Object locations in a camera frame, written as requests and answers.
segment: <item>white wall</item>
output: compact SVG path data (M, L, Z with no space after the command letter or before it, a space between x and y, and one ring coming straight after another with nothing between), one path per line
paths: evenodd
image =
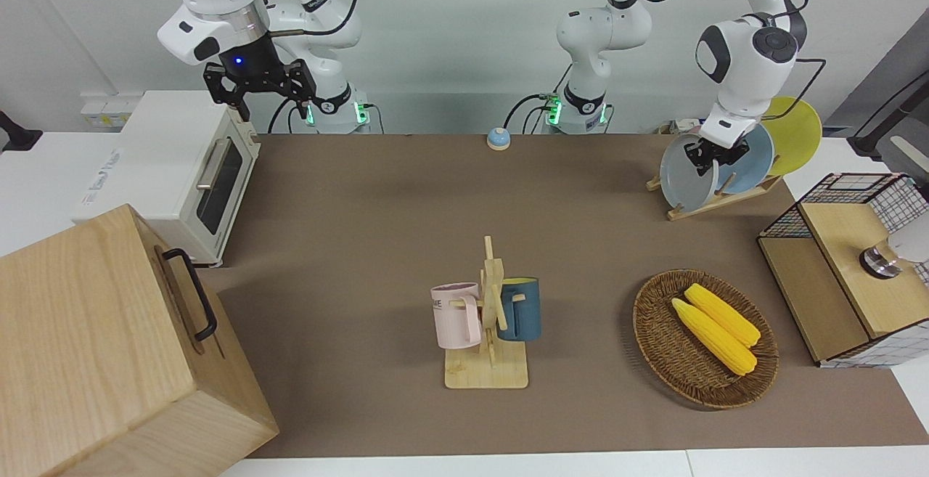
M83 92L202 88L159 46L155 31L179 0L3 0L0 107L40 129L84 129ZM561 14L603 0L361 0L361 43L342 51L351 79L385 107L390 132L480 132L518 97L550 90L568 63L554 27ZM929 0L812 0L803 56L830 64L809 93L825 119L925 11ZM693 62L701 31L747 12L745 0L650 4L644 47L613 53L607 99L613 130L701 116L716 88ZM798 67L796 93L813 67ZM253 97L264 123L273 97Z

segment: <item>wooden base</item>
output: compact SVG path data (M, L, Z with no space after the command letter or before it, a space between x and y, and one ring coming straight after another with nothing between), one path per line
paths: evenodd
M479 346L447 349L445 386L452 390L527 387L525 343L502 341L491 329L484 330L484 341Z
M781 177L782 176L769 176L766 177L763 182L759 183L756 188L740 193L739 195L727 195L726 193L723 193L723 190L726 189L727 186L729 186L729 183L734 179L733 174L729 177L729 179L727 179L727 182L723 185L723 188L716 190L716 193L713 194L713 197L710 198L710 201L708 201L706 205L701 206L697 210L693 210L691 212L682 212L680 205L678 205L668 211L668 219L671 221L676 221L678 219L689 218L690 216L696 216L697 213L709 212L726 205L732 205L733 203L752 199L753 197L766 195L767 192L770 192L770 190L780 182ZM661 179L659 176L654 176L650 182L644 185L646 186L646 189L648 189L648 192L654 192L655 190L661 188Z

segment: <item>blue plate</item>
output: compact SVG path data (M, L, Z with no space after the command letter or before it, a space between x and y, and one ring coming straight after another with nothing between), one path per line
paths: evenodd
M742 156L733 165L719 166L719 179L716 180L716 189L722 189L723 183L732 174L736 175L729 186L723 190L728 195L738 195L756 188L758 183L771 171L774 165L774 140L764 128L763 124L756 124L752 132L745 135L749 143L749 152Z

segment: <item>wooden mug holder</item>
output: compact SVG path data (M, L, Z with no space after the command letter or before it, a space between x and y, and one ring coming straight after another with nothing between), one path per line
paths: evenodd
M525 388L528 386L525 343L497 338L497 326L507 330L508 324L500 298L504 260L494 258L491 236L484 236L484 253L484 268L480 271L482 298L478 301L483 337L477 346L445 350L445 386L452 390Z

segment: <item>table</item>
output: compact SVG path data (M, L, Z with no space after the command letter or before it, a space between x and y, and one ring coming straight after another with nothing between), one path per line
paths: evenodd
M228 266L203 273L291 433L256 457L924 444L893 374L813 367L754 242L787 190L667 222L644 191L667 141L265 139ZM477 278L484 233L509 274L541 278L525 391L441 385L424 294ZM694 411L637 366L624 312L650 275L686 266L743 289L775 330L781 373L752 407Z

